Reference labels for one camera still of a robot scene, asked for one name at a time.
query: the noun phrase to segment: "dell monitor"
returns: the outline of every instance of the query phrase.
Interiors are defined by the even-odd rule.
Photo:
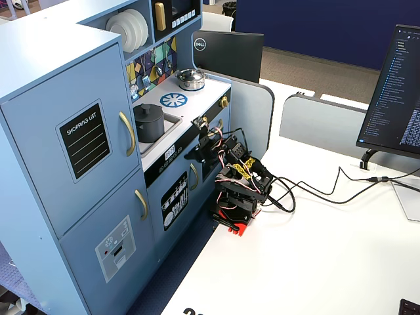
[[[196,31],[193,41],[197,68],[259,83],[263,34]]]
[[[420,159],[420,28],[396,26],[356,145]]]

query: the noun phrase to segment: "cabinet door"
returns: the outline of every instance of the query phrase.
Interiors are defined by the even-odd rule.
[[[157,267],[150,212],[139,199],[146,198],[142,176],[137,172],[61,239],[94,315],[125,314]]]
[[[1,106],[58,237],[139,165],[123,71],[114,45]]]
[[[159,259],[172,248],[199,210],[195,196],[202,183],[201,163],[183,156],[197,144],[198,137],[147,189]]]

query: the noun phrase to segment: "dell logo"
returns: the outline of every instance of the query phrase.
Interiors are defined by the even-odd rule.
[[[198,51],[203,51],[205,49],[206,43],[205,40],[202,38],[197,38],[194,41],[194,47],[195,49],[197,49]]]

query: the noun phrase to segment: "stack of plates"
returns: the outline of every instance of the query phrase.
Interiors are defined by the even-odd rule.
[[[106,30],[121,35],[123,50],[127,53],[132,53],[140,46],[144,46],[149,33],[143,15],[133,9],[111,17],[106,23]]]

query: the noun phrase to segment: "stainless steel pot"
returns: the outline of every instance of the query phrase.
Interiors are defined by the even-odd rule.
[[[134,107],[138,141],[153,143],[165,133],[163,110],[153,104],[141,104]]]
[[[198,91],[204,88],[205,74],[201,70],[186,69],[177,71],[179,87],[185,91]]]

